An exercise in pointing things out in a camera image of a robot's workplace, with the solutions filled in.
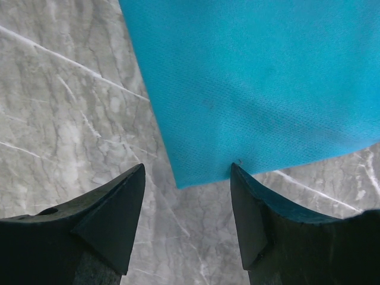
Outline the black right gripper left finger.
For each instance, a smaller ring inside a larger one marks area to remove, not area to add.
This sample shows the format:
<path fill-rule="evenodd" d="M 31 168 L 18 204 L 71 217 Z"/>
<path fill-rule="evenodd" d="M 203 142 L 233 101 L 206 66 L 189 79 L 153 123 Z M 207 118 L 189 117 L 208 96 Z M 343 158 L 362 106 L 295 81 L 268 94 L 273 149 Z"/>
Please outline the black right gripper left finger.
<path fill-rule="evenodd" d="M 36 215 L 1 219 L 2 284 L 119 284 L 128 272 L 145 191 L 138 164 Z"/>

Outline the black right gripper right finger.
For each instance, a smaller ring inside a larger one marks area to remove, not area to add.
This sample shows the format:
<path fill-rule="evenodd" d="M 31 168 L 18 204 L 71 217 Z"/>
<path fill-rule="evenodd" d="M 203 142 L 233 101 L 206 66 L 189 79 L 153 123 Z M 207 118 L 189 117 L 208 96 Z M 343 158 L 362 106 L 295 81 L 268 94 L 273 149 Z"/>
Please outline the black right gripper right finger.
<path fill-rule="evenodd" d="M 305 208 L 232 164 L 230 191 L 251 284 L 378 284 L 379 211 L 334 218 Z"/>

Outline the teal t shirt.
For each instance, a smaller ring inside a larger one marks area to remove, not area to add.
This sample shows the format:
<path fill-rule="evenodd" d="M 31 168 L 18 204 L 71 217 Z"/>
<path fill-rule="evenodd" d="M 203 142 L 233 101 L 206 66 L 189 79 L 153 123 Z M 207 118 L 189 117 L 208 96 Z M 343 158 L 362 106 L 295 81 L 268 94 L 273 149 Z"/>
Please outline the teal t shirt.
<path fill-rule="evenodd" d="M 178 188 L 379 142 L 378 1 L 121 1 Z"/>

